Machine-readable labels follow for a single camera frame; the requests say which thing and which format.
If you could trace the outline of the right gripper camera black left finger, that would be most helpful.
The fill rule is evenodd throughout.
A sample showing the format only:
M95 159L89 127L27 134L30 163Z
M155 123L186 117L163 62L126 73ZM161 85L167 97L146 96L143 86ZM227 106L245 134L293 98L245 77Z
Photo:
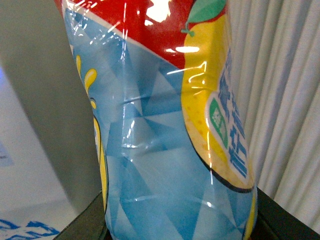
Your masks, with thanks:
M105 222L103 196L100 192L54 240L111 240Z

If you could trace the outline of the right gripper camera black right finger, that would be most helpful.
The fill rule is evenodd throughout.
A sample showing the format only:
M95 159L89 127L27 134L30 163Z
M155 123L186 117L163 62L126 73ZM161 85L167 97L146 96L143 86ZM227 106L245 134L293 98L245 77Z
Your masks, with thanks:
M320 235L258 189L258 211L252 240L320 240Z

